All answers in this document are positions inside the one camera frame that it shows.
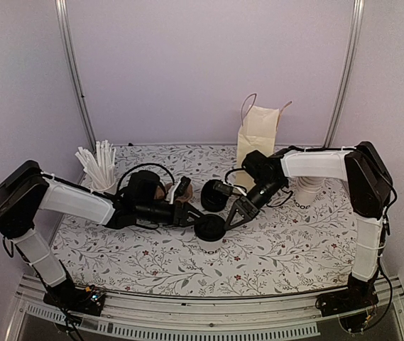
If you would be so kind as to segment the black plastic cup lid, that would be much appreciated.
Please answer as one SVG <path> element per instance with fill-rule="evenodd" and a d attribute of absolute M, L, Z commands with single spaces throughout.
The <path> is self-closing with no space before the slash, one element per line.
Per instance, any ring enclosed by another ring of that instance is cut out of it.
<path fill-rule="evenodd" d="M 222 217 L 208 214 L 196 221 L 194 232 L 197 238 L 205 242 L 216 242 L 223 239 L 226 234 L 224 225 L 225 220 Z"/>

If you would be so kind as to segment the white paper coffee cup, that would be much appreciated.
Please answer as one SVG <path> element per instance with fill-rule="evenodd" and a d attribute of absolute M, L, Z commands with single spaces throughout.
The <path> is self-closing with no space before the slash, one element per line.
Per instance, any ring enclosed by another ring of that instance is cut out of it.
<path fill-rule="evenodd" d="M 198 247 L 205 255 L 214 255 L 218 253 L 222 247 L 222 240 L 222 237 L 214 241 L 207 241 L 197 237 Z"/>

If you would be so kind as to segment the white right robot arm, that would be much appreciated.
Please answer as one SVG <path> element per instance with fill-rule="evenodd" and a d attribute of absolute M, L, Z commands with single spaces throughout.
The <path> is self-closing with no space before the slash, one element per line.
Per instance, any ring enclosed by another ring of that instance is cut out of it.
<path fill-rule="evenodd" d="M 398 198 L 393 179 L 374 145 L 362 141 L 341 148 L 289 146 L 270 156 L 254 150 L 246 155 L 241 169 L 252 177 L 254 185 L 234 201 L 225 230 L 254 220 L 291 178 L 300 181 L 298 188 L 304 193 L 314 189 L 314 180 L 333 178 L 346 184 L 357 238 L 348 289 L 341 300 L 349 310 L 356 310 L 367 301 L 390 234 L 388 211 Z"/>

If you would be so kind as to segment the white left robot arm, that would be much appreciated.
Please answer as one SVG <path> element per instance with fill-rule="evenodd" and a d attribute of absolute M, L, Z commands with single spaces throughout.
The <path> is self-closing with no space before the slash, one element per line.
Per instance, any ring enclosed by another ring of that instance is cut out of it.
<path fill-rule="evenodd" d="M 28 160 L 0 184 L 0 233 L 35 269 L 53 298 L 74 308 L 80 293 L 70 275 L 36 231 L 34 218 L 47 210 L 80 217 L 109 229 L 129 226 L 153 229 L 161 225 L 189 227 L 204 215 L 188 202 L 180 202 L 190 184 L 182 177 L 166 189 L 149 163 L 124 173 L 115 193 L 99 192 L 47 174 Z"/>

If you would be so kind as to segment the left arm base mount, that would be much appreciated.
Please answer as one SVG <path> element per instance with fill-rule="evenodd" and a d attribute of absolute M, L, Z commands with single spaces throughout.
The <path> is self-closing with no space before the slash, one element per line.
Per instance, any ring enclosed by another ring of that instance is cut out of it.
<path fill-rule="evenodd" d="M 83 313 L 99 317 L 105 302 L 105 291 L 95 285 L 78 288 L 66 280 L 55 287 L 44 285 L 46 293 L 43 302 L 64 311 Z"/>

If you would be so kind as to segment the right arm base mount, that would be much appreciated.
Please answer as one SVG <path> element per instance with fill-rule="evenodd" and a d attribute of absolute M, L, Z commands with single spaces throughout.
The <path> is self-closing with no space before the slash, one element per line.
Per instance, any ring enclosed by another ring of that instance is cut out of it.
<path fill-rule="evenodd" d="M 348 313 L 340 317 L 341 327 L 351 333 L 366 330 L 376 315 L 378 296 L 372 283 L 353 281 L 341 291 L 324 293 L 317 297 L 315 307 L 322 317 Z"/>

